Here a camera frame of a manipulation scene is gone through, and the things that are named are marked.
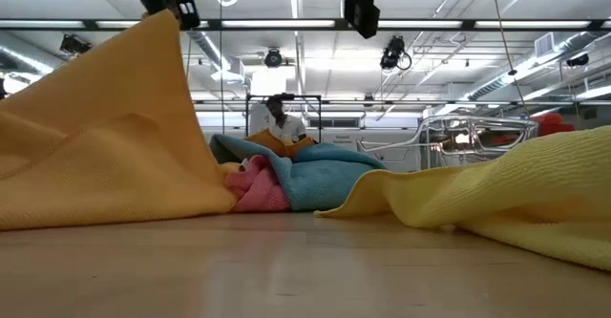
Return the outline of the orange microfiber towel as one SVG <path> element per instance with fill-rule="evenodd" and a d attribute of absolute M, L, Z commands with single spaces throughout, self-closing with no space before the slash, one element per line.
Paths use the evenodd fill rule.
<path fill-rule="evenodd" d="M 306 137 L 300 141 L 289 143 L 275 137 L 269 129 L 261 130 L 252 136 L 246 137 L 245 140 L 266 147 L 281 158 L 291 159 L 295 159 L 300 151 L 315 144 L 315 140 L 312 137 Z"/>
<path fill-rule="evenodd" d="M 149 16 L 0 100 L 0 231 L 225 213 L 179 22 Z"/>

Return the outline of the blue microfiber towel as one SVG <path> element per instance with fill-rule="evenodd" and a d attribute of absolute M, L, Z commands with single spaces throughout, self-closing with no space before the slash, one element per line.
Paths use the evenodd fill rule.
<path fill-rule="evenodd" d="M 332 143 L 315 143 L 300 151 L 295 159 L 281 158 L 245 138 L 221 134 L 210 138 L 209 147 L 220 164 L 240 165 L 256 155 L 267 157 L 293 212 L 336 208 L 364 174 L 386 168 L 378 159 Z"/>

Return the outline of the pink microfiber towel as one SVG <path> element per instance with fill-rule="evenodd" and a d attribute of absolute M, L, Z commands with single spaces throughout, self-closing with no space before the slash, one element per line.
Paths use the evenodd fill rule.
<path fill-rule="evenodd" d="M 245 159 L 236 172 L 224 180 L 225 187 L 237 199 L 231 208 L 235 213 L 284 212 L 290 202 L 271 166 L 263 155 Z"/>

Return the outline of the black overhead light beam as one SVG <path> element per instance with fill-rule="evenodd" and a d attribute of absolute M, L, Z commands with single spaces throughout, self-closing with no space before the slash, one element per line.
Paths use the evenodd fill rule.
<path fill-rule="evenodd" d="M 94 19 L 0 19 L 0 31 L 117 32 L 133 27 L 136 20 Z M 343 19 L 208 19 L 199 31 L 297 31 L 344 32 L 352 26 Z M 474 20 L 474 19 L 381 19 L 381 32 L 611 32 L 611 19 Z"/>

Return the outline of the white board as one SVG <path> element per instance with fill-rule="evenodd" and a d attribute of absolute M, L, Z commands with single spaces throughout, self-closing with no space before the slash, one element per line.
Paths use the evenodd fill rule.
<path fill-rule="evenodd" d="M 274 123 L 274 118 L 270 114 L 265 102 L 257 102 L 249 109 L 248 122 L 248 134 L 252 136 L 269 129 Z"/>

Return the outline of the person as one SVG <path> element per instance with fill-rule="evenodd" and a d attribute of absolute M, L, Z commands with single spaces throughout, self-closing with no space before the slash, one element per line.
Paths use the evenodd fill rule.
<path fill-rule="evenodd" d="M 298 142 L 306 138 L 306 127 L 303 122 L 284 111 L 282 98 L 279 95 L 270 97 L 265 106 L 271 117 L 270 132 L 273 136 L 290 142 Z"/>

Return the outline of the clear plastic bin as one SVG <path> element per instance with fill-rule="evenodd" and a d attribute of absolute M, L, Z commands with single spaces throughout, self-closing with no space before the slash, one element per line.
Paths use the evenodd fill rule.
<path fill-rule="evenodd" d="M 359 140 L 357 150 L 410 173 L 497 159 L 537 136 L 538 123 L 528 119 L 447 115 L 425 118 L 405 140 Z"/>

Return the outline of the red cart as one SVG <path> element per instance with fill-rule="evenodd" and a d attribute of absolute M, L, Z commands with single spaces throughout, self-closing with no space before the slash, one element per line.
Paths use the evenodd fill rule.
<path fill-rule="evenodd" d="M 555 133 L 572 132 L 575 130 L 574 125 L 572 123 L 566 123 L 562 115 L 558 113 L 548 113 L 532 117 L 532 120 L 538 124 L 538 135 L 540 137 Z"/>

